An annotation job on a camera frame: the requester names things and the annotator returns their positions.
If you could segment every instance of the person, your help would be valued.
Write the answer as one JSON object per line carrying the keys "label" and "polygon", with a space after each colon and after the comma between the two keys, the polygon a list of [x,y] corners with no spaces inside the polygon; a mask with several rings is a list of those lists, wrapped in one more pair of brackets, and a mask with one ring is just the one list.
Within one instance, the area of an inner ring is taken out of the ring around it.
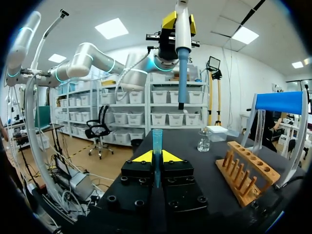
{"label": "person", "polygon": [[[2,124],[2,121],[1,121],[1,118],[0,118],[0,139],[2,139],[2,137],[4,138],[4,140],[6,142],[9,141],[8,133],[7,133],[6,129],[4,128],[4,126]],[[12,164],[10,163],[10,161],[9,161],[7,155],[6,155],[6,152],[5,152],[2,140],[0,140],[0,151],[1,151],[1,154],[3,155],[3,157],[4,157],[4,165],[5,165],[5,168],[7,170],[7,173],[10,175],[10,177],[14,181],[15,185],[22,192],[23,191],[23,185],[22,185],[22,183],[20,181],[19,175],[18,175],[15,167],[12,166]]]}
{"label": "person", "polygon": [[[265,121],[264,121],[264,129],[263,129],[263,136],[262,136],[262,145],[269,148],[270,150],[277,153],[277,149],[272,143],[272,131],[276,131],[279,127],[279,124],[282,122],[282,119],[279,118],[277,123],[273,120],[273,113],[272,111],[266,111],[265,112]],[[250,130],[250,136],[249,138],[251,140],[255,140],[255,134],[257,131],[257,123],[258,123],[258,113],[255,115],[252,128]]]}

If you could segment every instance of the blue test tube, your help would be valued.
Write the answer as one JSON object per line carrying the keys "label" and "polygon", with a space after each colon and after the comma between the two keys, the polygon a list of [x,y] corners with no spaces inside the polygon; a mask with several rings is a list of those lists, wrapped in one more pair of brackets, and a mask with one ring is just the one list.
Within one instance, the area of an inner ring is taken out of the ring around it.
{"label": "blue test tube", "polygon": [[162,150],[162,129],[153,129],[153,152],[155,156],[155,182],[160,185],[160,156]]}

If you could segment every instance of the ceiling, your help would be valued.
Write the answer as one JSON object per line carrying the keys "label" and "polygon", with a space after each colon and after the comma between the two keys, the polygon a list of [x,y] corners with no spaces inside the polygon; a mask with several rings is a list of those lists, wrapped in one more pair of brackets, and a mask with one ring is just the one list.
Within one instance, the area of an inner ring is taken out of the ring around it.
{"label": "ceiling", "polygon": [[[189,12],[194,14],[197,27],[194,40],[239,51],[284,75],[308,73],[308,67],[294,69],[291,65],[306,59],[307,55],[297,33],[286,19],[283,7],[275,5],[273,0],[266,0],[244,24],[260,35],[255,41],[245,45],[229,38],[259,1],[190,0]],[[41,13],[41,23],[23,66],[30,66],[40,38],[59,15],[60,9],[70,16],[49,35],[39,60],[38,68],[42,70],[57,65],[48,61],[52,54],[71,58],[83,42],[93,43],[103,52],[146,44],[145,35],[160,29],[162,19],[174,10],[175,3],[176,0],[43,1],[37,8]],[[107,40],[94,27],[115,18],[121,19],[129,34]]]}

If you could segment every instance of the wooden test tube rack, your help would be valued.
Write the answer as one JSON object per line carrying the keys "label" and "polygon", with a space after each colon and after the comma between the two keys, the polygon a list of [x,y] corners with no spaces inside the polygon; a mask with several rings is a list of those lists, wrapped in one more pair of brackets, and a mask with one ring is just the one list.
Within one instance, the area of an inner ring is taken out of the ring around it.
{"label": "wooden test tube rack", "polygon": [[[279,178],[280,174],[271,168],[267,163],[258,158],[248,149],[242,147],[235,141],[228,142],[230,150],[227,151],[224,159],[217,160],[215,163],[231,190],[235,194],[239,204],[242,207],[257,199],[257,197],[274,184]],[[233,161],[234,153],[245,159],[253,168],[255,168],[262,177],[267,181],[264,188],[259,189],[255,182],[257,177],[249,178],[250,171],[243,171],[244,164],[239,165],[239,159]]]}

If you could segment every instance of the office chair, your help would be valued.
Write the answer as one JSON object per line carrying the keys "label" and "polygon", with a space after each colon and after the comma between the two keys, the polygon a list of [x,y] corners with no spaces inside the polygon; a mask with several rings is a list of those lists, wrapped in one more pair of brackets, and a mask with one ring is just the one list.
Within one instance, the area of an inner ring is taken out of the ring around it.
{"label": "office chair", "polygon": [[107,144],[102,144],[101,137],[107,136],[111,133],[105,124],[105,114],[109,106],[102,106],[98,113],[98,119],[87,121],[89,129],[85,130],[85,134],[88,139],[96,138],[96,145],[90,150],[89,155],[91,155],[93,150],[98,150],[99,159],[102,159],[102,149],[109,150],[112,154],[114,151],[108,147]]}

